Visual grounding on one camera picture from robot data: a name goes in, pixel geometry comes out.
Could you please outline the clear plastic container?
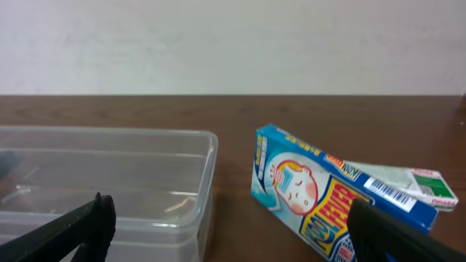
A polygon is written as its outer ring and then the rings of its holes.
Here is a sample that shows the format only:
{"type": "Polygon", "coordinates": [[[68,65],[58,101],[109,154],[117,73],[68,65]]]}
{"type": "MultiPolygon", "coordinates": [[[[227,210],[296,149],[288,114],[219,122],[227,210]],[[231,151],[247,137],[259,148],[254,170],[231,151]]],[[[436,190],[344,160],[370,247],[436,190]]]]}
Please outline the clear plastic container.
{"type": "Polygon", "coordinates": [[[2,127],[1,241],[109,195],[108,261],[202,261],[218,139],[206,131],[2,127]]]}

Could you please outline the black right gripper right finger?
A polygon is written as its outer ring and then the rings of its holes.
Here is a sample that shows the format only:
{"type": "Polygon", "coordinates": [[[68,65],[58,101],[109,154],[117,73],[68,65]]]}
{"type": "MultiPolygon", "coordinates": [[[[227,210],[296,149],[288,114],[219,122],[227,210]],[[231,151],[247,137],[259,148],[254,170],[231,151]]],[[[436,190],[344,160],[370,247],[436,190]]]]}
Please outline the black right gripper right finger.
{"type": "Polygon", "coordinates": [[[347,227],[359,262],[465,262],[465,254],[355,199],[347,227]]]}

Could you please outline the white green Panadol box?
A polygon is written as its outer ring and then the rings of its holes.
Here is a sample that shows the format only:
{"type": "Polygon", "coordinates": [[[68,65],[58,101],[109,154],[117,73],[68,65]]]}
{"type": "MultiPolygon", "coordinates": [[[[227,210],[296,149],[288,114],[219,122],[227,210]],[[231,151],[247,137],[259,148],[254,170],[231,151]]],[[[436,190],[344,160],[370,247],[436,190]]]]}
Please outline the white green Panadol box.
{"type": "Polygon", "coordinates": [[[440,172],[413,167],[349,162],[350,165],[394,186],[436,210],[451,212],[459,199],[440,172]]]}

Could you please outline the blue Koolfever box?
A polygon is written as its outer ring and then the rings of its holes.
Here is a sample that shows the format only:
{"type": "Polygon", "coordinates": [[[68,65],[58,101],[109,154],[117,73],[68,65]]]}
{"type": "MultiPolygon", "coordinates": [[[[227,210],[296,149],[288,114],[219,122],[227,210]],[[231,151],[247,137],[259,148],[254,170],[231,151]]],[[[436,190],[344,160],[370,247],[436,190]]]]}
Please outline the blue Koolfever box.
{"type": "Polygon", "coordinates": [[[438,214],[273,124],[256,132],[251,194],[326,261],[356,261],[347,219],[362,199],[427,234],[438,214]]]}

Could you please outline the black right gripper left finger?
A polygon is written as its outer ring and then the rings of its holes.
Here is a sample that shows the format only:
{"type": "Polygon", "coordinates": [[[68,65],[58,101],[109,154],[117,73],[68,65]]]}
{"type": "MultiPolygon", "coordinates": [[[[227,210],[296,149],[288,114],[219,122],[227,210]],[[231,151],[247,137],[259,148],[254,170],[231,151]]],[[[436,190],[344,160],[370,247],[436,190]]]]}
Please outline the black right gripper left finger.
{"type": "Polygon", "coordinates": [[[116,231],[116,210],[109,195],[97,193],[81,207],[1,245],[1,262],[104,262],[116,231]]]}

